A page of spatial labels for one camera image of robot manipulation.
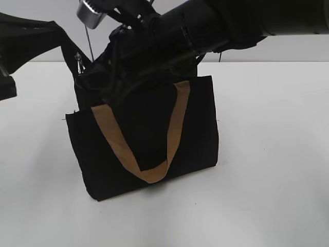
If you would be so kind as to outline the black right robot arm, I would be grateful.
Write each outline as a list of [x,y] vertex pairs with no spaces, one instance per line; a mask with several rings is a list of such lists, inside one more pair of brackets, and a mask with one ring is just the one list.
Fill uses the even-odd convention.
[[151,1],[86,1],[120,26],[81,77],[109,104],[162,76],[185,77],[209,52],[248,49],[269,36],[328,34],[328,1],[186,1],[165,14]]

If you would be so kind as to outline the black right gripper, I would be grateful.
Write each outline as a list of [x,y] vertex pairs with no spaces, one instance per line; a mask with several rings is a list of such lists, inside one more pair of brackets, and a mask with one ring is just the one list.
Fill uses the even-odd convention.
[[197,40],[206,3],[187,1],[165,14],[150,1],[89,1],[119,22],[104,52],[87,70],[84,97],[115,103],[154,80],[194,78],[205,53]]

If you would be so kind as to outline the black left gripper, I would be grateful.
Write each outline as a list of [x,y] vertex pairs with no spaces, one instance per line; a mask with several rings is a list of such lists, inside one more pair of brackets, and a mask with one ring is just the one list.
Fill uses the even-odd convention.
[[61,46],[67,34],[54,21],[24,19],[1,13],[0,101],[16,97],[16,84],[9,75],[33,58]]

